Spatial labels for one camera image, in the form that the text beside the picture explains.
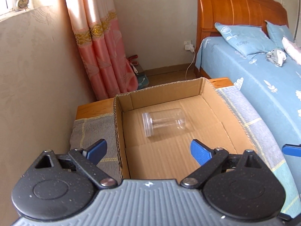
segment blue pillow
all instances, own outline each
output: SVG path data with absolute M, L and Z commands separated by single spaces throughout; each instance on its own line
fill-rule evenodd
M 255 53 L 267 53 L 277 47 L 261 30 L 261 27 L 215 23 L 215 28 L 221 33 L 227 43 L 244 56 Z
M 274 25 L 271 22 L 266 22 L 266 28 L 268 30 L 268 36 L 276 44 L 276 46 L 284 50 L 282 39 L 286 37 L 291 42 L 294 42 L 294 38 L 289 28 L 286 25 Z

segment clear plastic jar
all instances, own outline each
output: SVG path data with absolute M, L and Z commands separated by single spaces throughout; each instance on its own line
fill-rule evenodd
M 185 115 L 180 108 L 143 113 L 142 118 L 146 137 L 156 135 L 159 129 L 160 132 L 185 129 Z

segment jar lid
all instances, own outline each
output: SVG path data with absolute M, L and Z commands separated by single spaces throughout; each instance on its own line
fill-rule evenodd
M 153 122 L 149 113 L 142 114 L 144 133 L 146 137 L 151 137 L 154 134 Z

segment gray cloth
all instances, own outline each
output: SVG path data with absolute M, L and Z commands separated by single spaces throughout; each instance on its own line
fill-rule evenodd
M 106 114 L 96 118 L 74 121 L 70 149 L 85 149 L 100 139 L 106 140 L 108 150 L 97 167 L 120 183 L 114 115 Z
M 282 67 L 283 62 L 286 60 L 286 55 L 282 50 L 276 48 L 268 52 L 265 58 L 277 67 Z

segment blue bedsheet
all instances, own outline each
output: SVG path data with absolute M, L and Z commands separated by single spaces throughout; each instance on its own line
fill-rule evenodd
M 289 56 L 282 67 L 265 54 L 244 57 L 222 37 L 203 40 L 196 59 L 211 78 L 228 77 L 259 113 L 279 147 L 301 143 L 301 66 Z M 301 158 L 285 159 L 301 194 Z

